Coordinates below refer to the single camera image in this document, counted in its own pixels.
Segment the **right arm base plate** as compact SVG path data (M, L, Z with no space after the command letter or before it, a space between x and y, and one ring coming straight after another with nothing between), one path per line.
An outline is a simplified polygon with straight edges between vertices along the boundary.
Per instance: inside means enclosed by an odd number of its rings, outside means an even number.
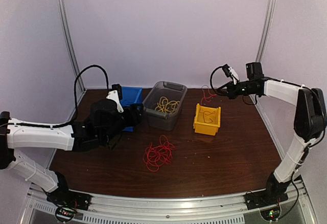
M268 196L266 190L257 192L247 191L244 194L244 201L248 210L277 205L281 201L287 201L288 195L283 193L279 196Z

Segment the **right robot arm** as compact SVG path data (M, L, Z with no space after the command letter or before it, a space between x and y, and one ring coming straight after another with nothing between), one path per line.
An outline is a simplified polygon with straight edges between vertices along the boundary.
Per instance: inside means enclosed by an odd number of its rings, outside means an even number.
M239 80L236 71L225 64L219 67L231 81L213 91L228 99L255 95L275 98L295 106L294 136L278 167L269 175L262 200L273 204L292 183L296 171L304 164L312 147L318 145L326 130L324 95L319 88L266 77L259 62L246 64L247 80Z

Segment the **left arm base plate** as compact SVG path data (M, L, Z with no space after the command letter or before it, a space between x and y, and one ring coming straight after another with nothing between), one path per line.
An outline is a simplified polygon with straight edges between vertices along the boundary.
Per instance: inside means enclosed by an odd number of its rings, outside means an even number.
M45 192L47 201L53 203L57 207L66 207L74 211L87 211L91 201L91 195L75 191L69 191L66 195L55 195Z

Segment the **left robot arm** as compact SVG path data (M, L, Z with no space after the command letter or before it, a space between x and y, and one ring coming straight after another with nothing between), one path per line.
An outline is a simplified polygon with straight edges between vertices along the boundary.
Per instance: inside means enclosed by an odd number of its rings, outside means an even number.
M125 127L142 121L143 104L121 106L119 101L102 99L91 105L90 114L83 122L64 124L33 124L1 112L1 169L15 170L26 181L38 185L48 198L68 206L74 201L65 176L50 171L28 158L21 147L55 148L85 152L98 147L112 148L110 141Z

